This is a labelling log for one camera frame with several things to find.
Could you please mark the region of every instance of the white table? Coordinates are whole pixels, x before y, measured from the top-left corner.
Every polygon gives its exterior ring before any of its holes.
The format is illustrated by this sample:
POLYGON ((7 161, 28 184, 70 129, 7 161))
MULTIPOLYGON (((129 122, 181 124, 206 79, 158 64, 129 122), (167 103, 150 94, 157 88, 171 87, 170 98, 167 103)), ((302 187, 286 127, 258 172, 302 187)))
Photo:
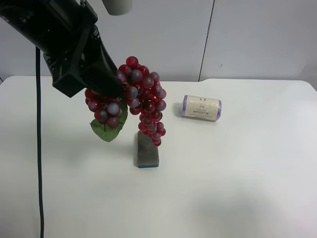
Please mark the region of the white table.
MULTIPOLYGON (((46 238, 317 237, 317 92, 302 81, 163 82, 156 169, 135 167, 138 116, 101 141, 84 92, 42 77, 46 238), (222 100, 217 122, 182 118, 184 95, 222 100)), ((0 86, 0 237, 39 237, 36 86, 0 86)))

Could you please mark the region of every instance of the paper roll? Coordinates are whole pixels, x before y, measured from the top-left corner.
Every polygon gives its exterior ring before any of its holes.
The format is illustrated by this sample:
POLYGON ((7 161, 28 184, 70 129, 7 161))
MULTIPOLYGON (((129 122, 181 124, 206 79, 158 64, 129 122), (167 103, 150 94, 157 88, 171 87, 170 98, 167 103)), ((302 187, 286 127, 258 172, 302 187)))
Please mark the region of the paper roll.
POLYGON ((221 116, 221 101, 218 99, 185 95, 182 115, 216 121, 221 116))

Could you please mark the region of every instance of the red grape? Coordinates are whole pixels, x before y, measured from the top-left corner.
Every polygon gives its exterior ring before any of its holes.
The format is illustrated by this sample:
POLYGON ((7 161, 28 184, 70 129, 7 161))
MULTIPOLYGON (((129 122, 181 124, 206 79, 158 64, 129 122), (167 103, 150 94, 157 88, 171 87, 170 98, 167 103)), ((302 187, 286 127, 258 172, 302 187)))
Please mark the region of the red grape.
POLYGON ((143 75, 142 72, 138 69, 135 69, 130 74, 130 81, 131 83, 138 83, 142 80, 143 75))
POLYGON ((163 117, 163 113, 160 113, 160 118, 158 120, 154 120, 154 121, 158 122, 158 121, 162 120, 162 117, 163 117))
POLYGON ((159 95, 162 93, 163 89, 160 85, 154 85, 153 89, 152 89, 154 95, 159 95))
POLYGON ((135 108, 130 108, 129 110, 132 115, 137 115, 140 113, 140 110, 136 110, 135 108))
POLYGON ((158 111, 164 111, 164 109, 166 108, 166 102, 164 100, 159 100, 155 103, 155 108, 158 111))
POLYGON ((158 131, 161 131, 161 130, 163 130, 164 129, 164 124, 162 123, 162 122, 158 122, 157 123, 157 130, 158 131))
POLYGON ((137 68, 138 64, 139 64, 138 59, 136 57, 134 57, 134 56, 128 57, 125 62, 131 69, 137 68))
POLYGON ((158 143, 160 142, 160 139, 159 139, 159 140, 154 140, 154 139, 152 138, 152 141, 153 141, 154 144, 158 144, 158 143))
POLYGON ((120 70, 117 70, 117 71, 115 72, 115 76, 117 77, 117 79, 120 80, 121 83, 124 83, 125 81, 127 81, 127 79, 126 79, 124 73, 121 72, 120 70))
POLYGON ((134 86, 130 86, 125 90, 125 96, 128 100, 133 100, 137 97, 138 90, 134 86))
POLYGON ((162 141, 160 140, 159 143, 155 143, 154 146, 159 147, 162 144, 162 141))
POLYGON ((118 103, 118 104, 119 104, 120 101, 121 101, 120 97, 117 97, 117 98, 114 99, 114 102, 115 102, 115 103, 118 103))
POLYGON ((166 91, 163 89, 161 93, 155 95, 158 99, 164 99, 166 97, 166 91))
POLYGON ((155 132, 154 134, 152 134, 152 138, 153 140, 159 140, 161 137, 161 134, 158 132, 155 132))
POLYGON ((147 113, 152 113, 155 110, 155 105, 154 103, 148 103, 145 107, 144 107, 145 112, 147 113))
POLYGON ((107 107, 107 113, 115 116, 120 112, 120 107, 118 105, 118 103, 109 103, 108 107, 107 107))
POLYGON ((109 126, 110 128, 116 128, 118 127, 118 125, 120 124, 120 120, 118 117, 109 117, 106 120, 106 124, 107 126, 109 126))
POLYGON ((147 130, 147 127, 142 122, 140 122, 139 123, 139 130, 140 131, 145 131, 145 130, 147 130))
POLYGON ((138 95, 140 96, 143 93, 143 87, 141 87, 140 85, 134 85, 134 87, 136 87, 136 89, 138 90, 138 95))
POLYGON ((147 115, 148 113, 147 113, 144 109, 141 109, 141 114, 145 116, 145 115, 147 115))
POLYGON ((165 134, 166 134, 166 130, 165 130, 165 129, 163 129, 163 130, 160 131, 160 135, 161 135, 161 136, 164 136, 165 134))
POLYGON ((152 125, 147 126, 148 131, 154 131, 156 132, 157 130, 157 124, 153 123, 152 125))
POLYGON ((158 110, 155 110, 151 113, 150 117, 152 120, 158 120, 160 119, 160 112, 158 110))
POLYGON ((148 76, 150 73, 149 69, 144 65, 139 66, 138 70, 142 72, 143 77, 148 76))
POLYGON ((108 104, 107 103, 101 103, 100 108, 106 110, 108 104))
POLYGON ((156 72, 150 73, 151 78, 154 81, 154 84, 157 84, 159 82, 159 74, 156 72))
POLYGON ((89 100, 92 100, 96 97, 96 95, 93 93, 93 91, 90 88, 87 88, 85 90, 85 97, 88 98, 89 100))
POLYGON ((155 130, 148 130, 148 133, 149 134, 154 134, 154 133, 156 133, 156 131, 155 130))
POLYGON ((148 116, 144 117, 143 120, 142 120, 142 122, 143 122, 144 125, 146 125, 146 126, 149 126, 149 125, 152 125, 152 124, 153 124, 153 120, 152 120, 150 117, 148 117, 148 116))
POLYGON ((95 112, 97 109, 101 107, 101 102, 98 100, 90 100, 88 103, 88 108, 92 112, 95 112))
POLYGON ((151 94, 150 89, 144 89, 143 94, 141 95, 142 97, 146 98, 151 94))
POLYGON ((97 121, 99 122, 103 122, 107 119, 108 117, 108 114, 105 110, 103 109, 98 109, 95 111, 95 118, 97 121))
POLYGON ((130 73, 131 73, 131 68, 129 66, 127 66, 126 64, 123 64, 119 67, 119 70, 124 73, 124 75, 126 77, 129 77, 130 73))
POLYGON ((146 76, 142 79, 142 86, 144 88, 151 88, 154 85, 154 81, 150 76, 146 76))
POLYGON ((139 105, 140 101, 138 98, 135 98, 133 100, 127 100, 127 104, 129 105, 129 107, 131 108, 135 108, 139 105))

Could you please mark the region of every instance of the gray sponge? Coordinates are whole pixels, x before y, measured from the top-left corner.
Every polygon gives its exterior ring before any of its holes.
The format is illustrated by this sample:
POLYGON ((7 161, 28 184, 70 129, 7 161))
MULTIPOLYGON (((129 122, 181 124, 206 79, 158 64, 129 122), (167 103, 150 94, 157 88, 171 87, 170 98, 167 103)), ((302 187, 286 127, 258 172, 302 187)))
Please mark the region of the gray sponge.
POLYGON ((153 168, 159 166, 159 150, 154 146, 152 140, 138 132, 138 167, 153 168))

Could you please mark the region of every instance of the artificial leaf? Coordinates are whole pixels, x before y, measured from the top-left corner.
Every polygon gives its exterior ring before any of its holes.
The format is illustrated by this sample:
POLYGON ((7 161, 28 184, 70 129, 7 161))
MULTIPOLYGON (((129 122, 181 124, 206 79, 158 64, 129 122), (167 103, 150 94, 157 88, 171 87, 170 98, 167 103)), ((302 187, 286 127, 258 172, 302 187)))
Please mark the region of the artificial leaf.
POLYGON ((109 128, 107 125, 101 124, 96 119, 94 119, 90 123, 92 130, 97 136, 99 136, 101 140, 111 142, 118 136, 119 132, 122 130, 124 123, 128 118, 128 106, 126 102, 121 102, 120 107, 122 109, 122 116, 119 118, 120 124, 117 128, 109 128))

